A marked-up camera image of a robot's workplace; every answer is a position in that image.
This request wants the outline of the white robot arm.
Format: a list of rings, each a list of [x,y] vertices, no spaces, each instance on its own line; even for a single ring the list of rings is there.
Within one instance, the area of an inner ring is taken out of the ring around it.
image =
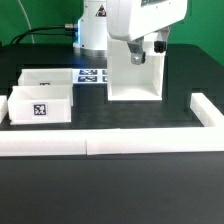
[[[131,63],[145,62],[144,37],[157,34],[154,51],[166,50],[170,26],[184,19],[188,0],[83,0],[84,10],[75,29],[75,53],[106,57],[107,37],[124,41]]]

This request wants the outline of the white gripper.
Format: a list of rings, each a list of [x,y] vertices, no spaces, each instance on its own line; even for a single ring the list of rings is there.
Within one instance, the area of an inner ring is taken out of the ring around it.
[[[144,64],[143,36],[159,30],[154,51],[164,53],[170,33],[167,26],[184,19],[187,4],[188,0],[107,0],[107,31],[113,39],[129,41],[132,64]]]

